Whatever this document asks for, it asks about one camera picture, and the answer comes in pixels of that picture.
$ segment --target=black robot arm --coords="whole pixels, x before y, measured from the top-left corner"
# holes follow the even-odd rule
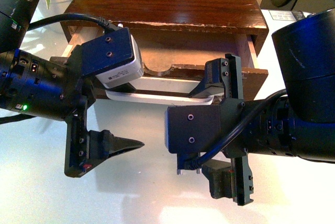
[[[272,35],[287,91],[245,102],[227,92],[242,92],[231,71],[240,65],[229,62],[230,88],[219,105],[169,107],[166,146],[177,154],[178,173],[202,169],[213,198],[245,205],[254,189],[248,153],[334,163],[334,21],[332,9]],[[213,160],[219,152],[231,162]]]

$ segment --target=screw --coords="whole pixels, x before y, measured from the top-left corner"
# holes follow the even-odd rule
[[[190,138],[188,139],[188,141],[189,141],[189,143],[193,144],[193,143],[195,142],[195,139],[194,139],[193,137],[190,137]]]
[[[276,126],[276,128],[277,128],[278,131],[283,130],[283,126],[282,126],[281,124],[278,124],[278,125]]]

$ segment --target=bolt hole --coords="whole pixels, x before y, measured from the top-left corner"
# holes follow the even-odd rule
[[[193,144],[193,143],[195,142],[195,139],[194,139],[193,137],[190,137],[190,138],[188,139],[188,141],[189,141],[189,143]]]

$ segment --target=white table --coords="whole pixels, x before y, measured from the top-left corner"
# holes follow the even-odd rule
[[[267,10],[264,16],[270,34],[289,23],[273,24]],[[284,88],[270,34],[258,58],[269,78],[257,98]],[[27,33],[22,45],[46,59],[65,47],[63,35],[45,29]],[[89,129],[108,129],[146,145],[81,179],[63,173],[64,122],[34,118],[1,125],[0,223],[333,223],[335,165],[250,154],[254,202],[244,207],[212,199],[203,175],[177,176],[176,156],[164,146],[166,109],[98,100],[88,110]]]

